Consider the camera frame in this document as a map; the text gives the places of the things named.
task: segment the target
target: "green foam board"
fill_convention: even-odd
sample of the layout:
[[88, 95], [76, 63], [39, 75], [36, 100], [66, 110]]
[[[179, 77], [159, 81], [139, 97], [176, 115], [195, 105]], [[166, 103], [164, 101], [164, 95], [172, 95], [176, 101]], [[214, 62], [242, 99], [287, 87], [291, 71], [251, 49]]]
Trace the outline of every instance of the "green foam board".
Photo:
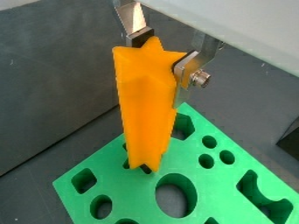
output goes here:
[[[298, 193], [186, 103], [174, 129], [159, 172], [127, 169], [122, 135], [54, 181], [74, 223], [298, 224]], [[155, 189], [168, 184], [188, 200], [182, 218], [155, 200]]]

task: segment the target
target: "square hole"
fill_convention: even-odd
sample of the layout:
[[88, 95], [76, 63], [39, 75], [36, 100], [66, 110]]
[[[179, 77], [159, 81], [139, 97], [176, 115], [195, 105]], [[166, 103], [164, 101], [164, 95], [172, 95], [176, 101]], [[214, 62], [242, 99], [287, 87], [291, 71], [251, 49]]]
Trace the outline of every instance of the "square hole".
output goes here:
[[71, 183], [79, 194], [83, 194], [96, 183], [98, 179], [91, 171], [91, 169], [84, 169], [76, 176], [71, 179]]

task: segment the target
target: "orange block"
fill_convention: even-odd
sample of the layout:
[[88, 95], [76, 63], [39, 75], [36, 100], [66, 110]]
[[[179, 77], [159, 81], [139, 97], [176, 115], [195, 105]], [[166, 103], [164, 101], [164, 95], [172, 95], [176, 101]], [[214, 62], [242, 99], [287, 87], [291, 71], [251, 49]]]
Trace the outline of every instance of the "orange block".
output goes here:
[[167, 52], [158, 37], [142, 48], [114, 48], [116, 88], [126, 133], [130, 168], [147, 165], [159, 170], [167, 151], [174, 109], [174, 62], [184, 52]]

